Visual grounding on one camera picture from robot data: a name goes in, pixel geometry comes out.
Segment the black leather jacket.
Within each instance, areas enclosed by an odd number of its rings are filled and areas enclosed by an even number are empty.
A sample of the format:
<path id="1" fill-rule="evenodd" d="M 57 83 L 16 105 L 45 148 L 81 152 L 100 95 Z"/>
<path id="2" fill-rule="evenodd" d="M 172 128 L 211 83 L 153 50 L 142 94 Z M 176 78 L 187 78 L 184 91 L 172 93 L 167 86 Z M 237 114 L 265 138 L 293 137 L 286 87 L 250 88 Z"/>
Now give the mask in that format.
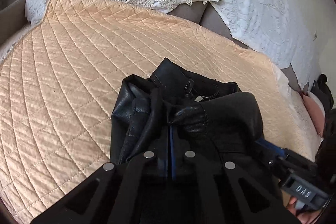
<path id="1" fill-rule="evenodd" d="M 163 134 L 174 128 L 176 178 L 164 176 Z M 112 112 L 110 159 L 154 160 L 135 182 L 132 223 L 282 223 L 273 176 L 262 166 L 263 120 L 253 94 L 164 59 L 148 79 L 123 79 Z"/>

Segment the pink cushion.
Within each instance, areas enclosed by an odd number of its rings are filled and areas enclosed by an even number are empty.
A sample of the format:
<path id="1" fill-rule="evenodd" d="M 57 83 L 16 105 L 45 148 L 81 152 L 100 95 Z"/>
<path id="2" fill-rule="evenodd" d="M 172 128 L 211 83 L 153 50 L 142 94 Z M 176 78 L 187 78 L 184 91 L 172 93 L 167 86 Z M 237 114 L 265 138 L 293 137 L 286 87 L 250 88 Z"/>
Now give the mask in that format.
<path id="1" fill-rule="evenodd" d="M 302 95 L 303 104 L 314 124 L 315 130 L 320 137 L 323 137 L 323 132 L 325 128 L 325 114 L 323 114 L 321 108 L 315 102 L 314 99 Z"/>

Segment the beige quilted bedspread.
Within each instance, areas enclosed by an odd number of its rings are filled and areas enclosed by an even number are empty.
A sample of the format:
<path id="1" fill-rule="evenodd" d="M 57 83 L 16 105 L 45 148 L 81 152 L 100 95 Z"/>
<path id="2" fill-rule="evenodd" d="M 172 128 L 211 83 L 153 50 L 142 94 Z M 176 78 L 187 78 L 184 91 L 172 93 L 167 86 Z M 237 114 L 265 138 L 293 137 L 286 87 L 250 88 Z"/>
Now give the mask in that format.
<path id="1" fill-rule="evenodd" d="M 1 201 L 15 223 L 30 223 L 108 161 L 122 80 L 149 77 L 164 58 L 254 94 L 265 138 L 314 160 L 321 139 L 265 55 L 122 2 L 50 0 L 1 63 Z"/>

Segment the grey upholstered headboard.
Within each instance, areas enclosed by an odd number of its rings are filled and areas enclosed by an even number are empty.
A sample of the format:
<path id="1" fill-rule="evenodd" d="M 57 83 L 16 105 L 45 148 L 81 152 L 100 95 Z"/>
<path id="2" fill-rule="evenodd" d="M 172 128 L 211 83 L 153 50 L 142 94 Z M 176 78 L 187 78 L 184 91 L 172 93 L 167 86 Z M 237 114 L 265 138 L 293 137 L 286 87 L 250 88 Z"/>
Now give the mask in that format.
<path id="1" fill-rule="evenodd" d="M 194 2 L 191 6 L 181 4 L 169 12 L 169 15 L 194 22 L 220 36 L 228 38 L 242 48 L 249 48 L 249 46 L 231 36 L 229 28 L 211 4 L 204 5 L 202 2 Z"/>

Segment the white embossed lace pillow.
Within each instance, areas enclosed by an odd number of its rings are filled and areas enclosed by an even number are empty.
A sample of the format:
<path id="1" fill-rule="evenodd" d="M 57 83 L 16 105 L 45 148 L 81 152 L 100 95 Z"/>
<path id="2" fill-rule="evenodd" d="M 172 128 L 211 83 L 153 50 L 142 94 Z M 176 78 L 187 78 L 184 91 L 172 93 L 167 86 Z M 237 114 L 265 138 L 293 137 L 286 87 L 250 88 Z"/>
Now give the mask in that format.
<path id="1" fill-rule="evenodd" d="M 291 0 L 222 0 L 211 3 L 231 36 L 267 55 L 280 69 L 291 67 L 300 87 L 318 77 L 314 39 Z"/>

